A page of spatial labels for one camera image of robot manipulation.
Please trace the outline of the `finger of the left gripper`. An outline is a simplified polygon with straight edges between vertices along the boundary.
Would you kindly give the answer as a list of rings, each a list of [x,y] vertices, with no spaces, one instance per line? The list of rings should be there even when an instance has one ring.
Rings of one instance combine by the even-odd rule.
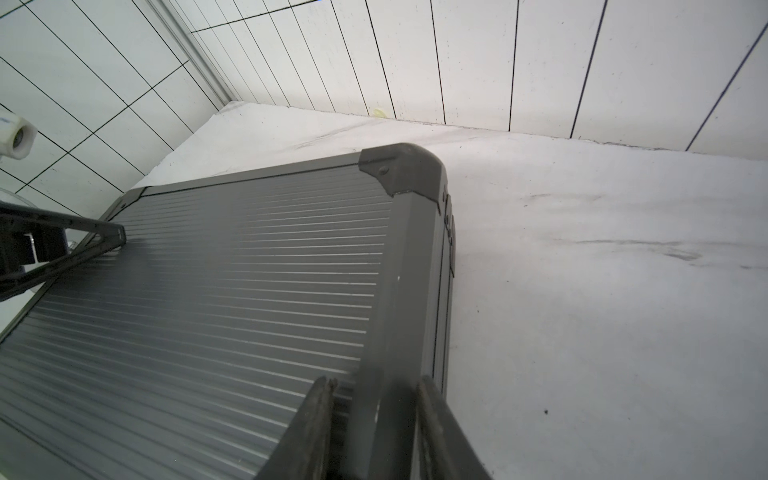
[[[96,241],[69,248],[66,233]],[[1,299],[6,301],[64,271],[126,244],[123,226],[8,202],[1,204]]]

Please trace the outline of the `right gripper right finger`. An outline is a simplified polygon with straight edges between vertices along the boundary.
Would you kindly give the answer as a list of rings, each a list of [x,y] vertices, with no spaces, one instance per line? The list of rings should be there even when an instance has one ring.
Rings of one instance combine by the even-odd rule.
[[[434,380],[423,376],[416,392],[420,478],[490,480]]]

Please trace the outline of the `black poker set case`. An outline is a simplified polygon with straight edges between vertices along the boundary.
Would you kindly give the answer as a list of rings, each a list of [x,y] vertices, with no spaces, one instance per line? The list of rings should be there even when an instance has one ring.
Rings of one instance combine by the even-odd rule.
[[[446,377],[446,168],[400,143],[144,187],[124,246],[1,338],[8,479],[253,479],[313,384],[334,478],[415,476],[416,386]]]

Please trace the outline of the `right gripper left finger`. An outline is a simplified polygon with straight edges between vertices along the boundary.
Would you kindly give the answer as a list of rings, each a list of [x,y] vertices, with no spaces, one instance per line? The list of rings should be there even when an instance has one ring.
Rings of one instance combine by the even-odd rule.
[[[326,376],[314,381],[256,480],[326,478],[337,385]]]

